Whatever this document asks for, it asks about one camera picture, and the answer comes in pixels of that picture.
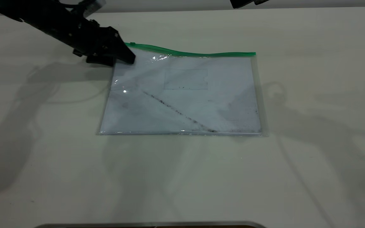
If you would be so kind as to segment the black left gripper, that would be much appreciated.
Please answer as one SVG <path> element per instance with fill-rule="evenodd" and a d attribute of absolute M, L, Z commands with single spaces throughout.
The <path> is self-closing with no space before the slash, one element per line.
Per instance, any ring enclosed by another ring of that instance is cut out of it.
<path fill-rule="evenodd" d="M 72 19 L 72 47 L 74 55 L 87 56 L 90 64 L 113 67 L 116 59 L 127 64 L 136 60 L 116 29 L 100 27 L 94 20 Z"/>

